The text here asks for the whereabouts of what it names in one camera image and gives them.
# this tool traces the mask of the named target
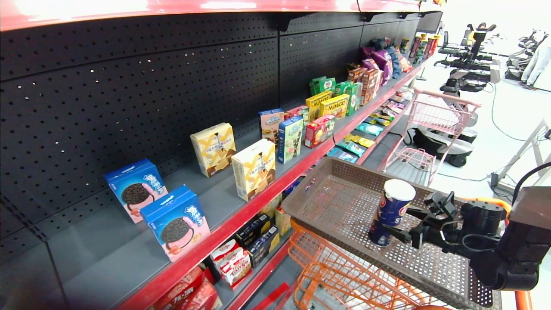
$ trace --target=shopping cart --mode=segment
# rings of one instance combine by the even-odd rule
[[[370,241],[368,231],[389,179],[325,158],[283,201],[295,229],[289,254],[303,268],[294,291],[298,308],[414,309],[432,304],[501,310],[500,292],[478,280],[468,259],[432,244],[417,250],[396,240],[387,247]],[[426,208],[424,200],[434,191],[412,185],[411,207]],[[455,200],[456,207],[464,203]],[[418,223],[406,214],[398,228],[409,230]],[[517,309],[530,309],[528,299],[528,293],[518,292]]]
[[[479,104],[459,97],[415,89],[406,129],[402,133],[400,140],[396,142],[393,147],[382,171],[386,172],[389,170],[389,174],[419,184],[424,183],[424,181],[422,181],[424,179],[423,176],[428,174],[428,185],[430,185],[451,146],[456,142],[457,138],[473,116],[473,113],[479,107]],[[440,135],[446,135],[451,138],[451,141],[447,143],[447,147],[444,150],[442,160],[439,164],[436,164],[436,157],[427,153],[424,149],[406,146],[398,150],[406,136],[407,130],[413,126],[426,127],[429,130],[438,132]],[[397,173],[390,172],[390,170],[398,171],[393,165],[410,165],[418,171],[415,171],[416,173],[410,173],[410,175],[415,175],[414,179],[411,179],[409,176],[396,175]]]

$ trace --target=pink shopping cart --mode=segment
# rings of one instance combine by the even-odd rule
[[[442,155],[442,158],[446,158],[450,147],[456,142],[479,107],[479,104],[459,97],[415,89],[406,129],[387,157],[382,171],[421,185],[427,183],[426,185],[429,186],[443,161],[437,164],[436,157],[424,149],[406,146],[398,150],[406,131],[412,127],[425,127],[439,135],[451,138]],[[407,171],[403,169],[404,165],[413,167],[413,172],[404,175],[403,172]]]

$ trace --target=metal stand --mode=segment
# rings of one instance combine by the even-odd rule
[[[421,71],[420,76],[416,76],[415,79],[418,81],[426,81],[426,78],[423,77],[423,73],[425,72],[425,68],[423,67],[423,70]]]
[[[549,128],[549,124],[551,124],[550,120],[542,119],[542,121],[539,123],[539,125],[534,129],[532,134],[530,134],[530,137],[526,140],[526,142],[522,145],[522,147],[519,149],[519,151],[516,153],[516,155],[511,158],[505,169],[501,171],[501,173],[498,175],[497,178],[497,184],[496,187],[501,190],[506,190],[513,192],[515,189],[515,184],[511,186],[510,184],[507,184],[503,181],[503,178],[507,175],[507,172],[511,169],[511,167],[520,159],[521,155],[525,152],[527,148],[530,147],[530,144],[532,145],[532,149],[534,151],[534,157],[536,158],[536,165],[542,165],[543,163],[551,162],[551,153],[547,156],[545,161],[542,158],[541,150],[539,149],[538,145],[538,133],[541,132],[543,128]],[[541,186],[543,182],[551,175],[551,168],[542,169],[538,171],[539,179],[534,183],[533,186]]]

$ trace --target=shelf bracket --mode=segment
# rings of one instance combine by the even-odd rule
[[[419,17],[425,17],[426,13],[427,12],[400,12],[400,14],[398,14],[398,17],[400,19],[406,19],[410,14],[417,14]]]
[[[375,17],[376,15],[380,15],[380,14],[384,14],[385,12],[361,12],[360,13],[360,20],[362,22],[371,22],[371,20],[373,19],[373,17]]]
[[[273,21],[275,28],[281,32],[286,32],[289,29],[289,23],[291,20],[304,17],[316,12],[280,12],[273,14]]]

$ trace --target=pink cart handle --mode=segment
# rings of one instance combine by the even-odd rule
[[[461,99],[459,97],[454,97],[454,96],[445,95],[445,94],[441,94],[441,93],[435,93],[435,92],[431,92],[431,91],[428,91],[428,90],[422,90],[422,89],[419,89],[419,88],[414,88],[414,90],[418,94],[426,94],[426,95],[429,95],[429,96],[434,96],[434,97],[438,97],[438,98],[442,98],[442,99],[448,99],[448,100],[453,100],[453,101],[457,101],[457,102],[462,102],[462,103],[465,103],[465,104],[471,104],[471,105],[476,106],[477,108],[481,107],[481,105],[478,104],[478,103],[474,103],[474,102],[469,101],[469,100]]]

